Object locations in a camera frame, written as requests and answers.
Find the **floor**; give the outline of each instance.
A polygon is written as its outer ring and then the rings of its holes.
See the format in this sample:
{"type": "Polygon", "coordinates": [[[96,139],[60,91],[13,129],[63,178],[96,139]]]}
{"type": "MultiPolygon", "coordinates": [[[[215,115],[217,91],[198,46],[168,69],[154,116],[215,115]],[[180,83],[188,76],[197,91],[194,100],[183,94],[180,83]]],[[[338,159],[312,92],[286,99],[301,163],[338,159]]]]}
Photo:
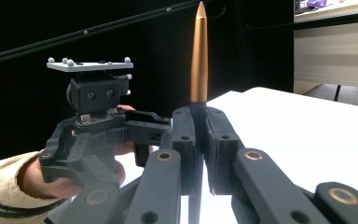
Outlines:
{"type": "MultiPolygon", "coordinates": [[[[336,89],[337,85],[322,84],[304,95],[334,101],[336,89]]],[[[349,105],[358,105],[358,87],[341,86],[337,101],[349,105]]]]}

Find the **bullet-shaped object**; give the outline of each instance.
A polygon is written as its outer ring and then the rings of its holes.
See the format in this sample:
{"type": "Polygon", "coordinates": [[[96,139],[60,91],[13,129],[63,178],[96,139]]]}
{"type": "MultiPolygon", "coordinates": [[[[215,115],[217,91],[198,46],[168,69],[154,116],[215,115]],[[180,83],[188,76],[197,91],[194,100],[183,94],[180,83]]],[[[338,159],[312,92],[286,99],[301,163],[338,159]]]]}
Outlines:
{"type": "Polygon", "coordinates": [[[205,7],[200,2],[194,29],[191,64],[191,102],[206,102],[208,91],[208,25],[205,7]]]}

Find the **pointed tip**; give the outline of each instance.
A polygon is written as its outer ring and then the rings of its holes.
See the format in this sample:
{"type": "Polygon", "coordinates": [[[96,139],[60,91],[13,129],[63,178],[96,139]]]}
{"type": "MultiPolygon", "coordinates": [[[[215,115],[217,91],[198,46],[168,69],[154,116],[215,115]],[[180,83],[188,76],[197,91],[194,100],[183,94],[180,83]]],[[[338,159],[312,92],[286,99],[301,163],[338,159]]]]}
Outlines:
{"type": "Polygon", "coordinates": [[[200,1],[199,9],[197,9],[197,17],[206,17],[205,7],[200,1]]]}

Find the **sleeve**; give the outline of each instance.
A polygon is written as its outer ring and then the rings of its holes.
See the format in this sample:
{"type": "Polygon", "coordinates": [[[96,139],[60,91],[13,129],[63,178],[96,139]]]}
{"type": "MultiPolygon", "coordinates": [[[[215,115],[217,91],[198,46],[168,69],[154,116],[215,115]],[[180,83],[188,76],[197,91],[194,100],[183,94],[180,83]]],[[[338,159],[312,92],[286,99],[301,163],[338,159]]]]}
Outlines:
{"type": "MultiPolygon", "coordinates": [[[[27,161],[38,156],[39,152],[30,152],[0,161],[0,204],[10,207],[35,208],[57,202],[59,199],[36,199],[20,190],[17,174],[27,161]]],[[[40,224],[48,216],[43,214],[27,218],[2,218],[0,224],[23,223],[40,224]]]]}

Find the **black backdrop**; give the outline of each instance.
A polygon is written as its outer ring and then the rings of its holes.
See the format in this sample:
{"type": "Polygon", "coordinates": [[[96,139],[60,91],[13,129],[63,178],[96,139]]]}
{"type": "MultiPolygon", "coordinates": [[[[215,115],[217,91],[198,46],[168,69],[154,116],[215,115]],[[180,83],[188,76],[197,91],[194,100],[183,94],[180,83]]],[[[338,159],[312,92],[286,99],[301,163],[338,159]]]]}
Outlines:
{"type": "MultiPolygon", "coordinates": [[[[0,0],[0,52],[181,2],[0,0]]],[[[72,76],[47,69],[48,57],[122,62],[128,56],[134,63],[133,80],[123,104],[165,117],[187,105],[196,11],[190,7],[0,62],[0,159],[43,148],[57,122],[73,116],[65,97],[72,76]]],[[[237,1],[207,4],[209,99],[253,86],[293,88],[293,35],[275,39],[283,44],[270,44],[266,35],[244,41],[240,21],[253,14],[243,12],[237,1]],[[214,18],[223,5],[226,12],[214,18]],[[258,49],[266,43],[266,49],[258,49]],[[277,59],[270,52],[284,55],[277,59]],[[277,73],[284,75],[276,78],[277,73]]]]}

